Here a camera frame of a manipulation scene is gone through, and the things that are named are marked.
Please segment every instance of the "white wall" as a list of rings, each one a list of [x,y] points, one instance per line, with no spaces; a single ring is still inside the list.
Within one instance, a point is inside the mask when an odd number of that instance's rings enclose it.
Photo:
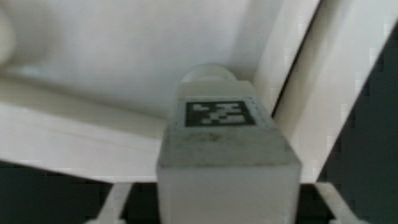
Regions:
[[[276,0],[4,0],[18,49],[4,73],[166,116],[194,66],[256,72]]]

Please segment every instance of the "dark floor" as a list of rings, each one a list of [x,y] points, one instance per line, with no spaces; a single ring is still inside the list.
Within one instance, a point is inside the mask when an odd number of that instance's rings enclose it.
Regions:
[[[0,163],[0,223],[84,224],[109,190],[111,184]]]

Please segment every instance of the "white curved object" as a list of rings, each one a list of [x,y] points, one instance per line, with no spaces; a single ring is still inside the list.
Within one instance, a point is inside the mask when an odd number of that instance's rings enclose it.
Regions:
[[[9,61],[17,48],[17,35],[8,15],[0,9],[0,66]]]
[[[219,65],[198,66],[184,78],[184,82],[198,81],[237,81],[230,70]]]

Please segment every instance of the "black and white square pattern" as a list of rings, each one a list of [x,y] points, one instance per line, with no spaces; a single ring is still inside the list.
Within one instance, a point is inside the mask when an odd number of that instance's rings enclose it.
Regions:
[[[256,125],[244,101],[187,103],[187,127]]]

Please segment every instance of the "white panel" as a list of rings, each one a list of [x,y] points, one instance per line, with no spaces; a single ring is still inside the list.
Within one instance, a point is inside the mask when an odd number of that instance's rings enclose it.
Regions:
[[[100,181],[155,181],[164,121],[0,79],[0,160]]]
[[[166,117],[192,67],[251,79],[274,0],[4,0],[18,49],[8,73]]]
[[[285,1],[255,75],[260,99],[272,113],[320,0]]]
[[[398,19],[398,1],[326,0],[276,121],[317,181],[359,91]]]

